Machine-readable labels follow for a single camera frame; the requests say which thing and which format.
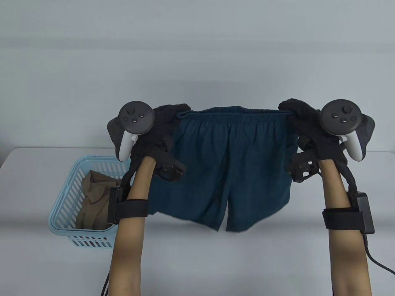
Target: black cable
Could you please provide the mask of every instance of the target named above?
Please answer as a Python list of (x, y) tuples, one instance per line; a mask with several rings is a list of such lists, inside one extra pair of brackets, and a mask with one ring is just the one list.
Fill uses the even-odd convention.
[(395, 271), (393, 271), (392, 269), (384, 266), (383, 264), (377, 262), (376, 260), (373, 259), (372, 255), (370, 255), (369, 249), (368, 249), (368, 238), (366, 236), (366, 234), (363, 235), (363, 244), (365, 245), (365, 251), (366, 251), (366, 255), (368, 256), (368, 258), (377, 266), (387, 270), (388, 272), (391, 272), (393, 275), (395, 275)]
[(107, 284), (108, 284), (109, 280), (110, 280), (110, 273), (107, 274), (107, 278), (105, 279), (104, 286), (103, 286), (103, 289), (102, 289), (102, 293), (100, 294), (100, 296), (107, 296), (108, 295), (108, 288), (107, 288), (107, 291), (105, 293), (104, 293), (104, 291), (105, 291), (105, 289), (107, 287)]

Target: plastic laundry basket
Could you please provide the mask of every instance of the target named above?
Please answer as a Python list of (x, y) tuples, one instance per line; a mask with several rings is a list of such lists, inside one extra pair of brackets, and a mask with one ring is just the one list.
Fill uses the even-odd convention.
[(130, 160), (119, 162), (115, 156), (85, 156), (76, 161), (48, 218), (49, 229), (66, 236), (74, 245), (90, 248), (112, 248), (118, 226), (106, 230), (76, 229), (75, 220), (82, 207), (82, 179), (89, 170), (121, 179), (129, 169)]

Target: human arm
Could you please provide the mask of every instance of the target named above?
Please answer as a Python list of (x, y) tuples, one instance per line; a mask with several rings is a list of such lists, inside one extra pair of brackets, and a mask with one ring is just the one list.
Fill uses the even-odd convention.
[[(319, 161), (325, 206), (349, 208), (350, 202), (333, 160)], [(329, 230), (331, 277), (335, 296), (371, 296), (363, 237), (358, 230)]]
[[(148, 199), (155, 165), (153, 158), (143, 159), (127, 199)], [(144, 217), (126, 218), (119, 222), (110, 267), (110, 296), (140, 296), (144, 223)]]

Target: shorts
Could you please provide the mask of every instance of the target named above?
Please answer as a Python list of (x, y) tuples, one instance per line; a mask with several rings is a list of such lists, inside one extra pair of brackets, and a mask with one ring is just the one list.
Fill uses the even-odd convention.
[(171, 154), (187, 166), (178, 182), (153, 178), (150, 214), (161, 212), (218, 230), (241, 232), (273, 215), (290, 198), (285, 170), (297, 151), (290, 113), (242, 107), (187, 111)]

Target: controller button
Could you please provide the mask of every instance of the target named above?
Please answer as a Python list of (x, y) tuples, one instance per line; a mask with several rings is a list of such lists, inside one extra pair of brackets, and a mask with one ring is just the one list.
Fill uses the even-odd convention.
[(346, 114), (351, 113), (352, 108), (350, 105), (343, 106), (342, 111)]

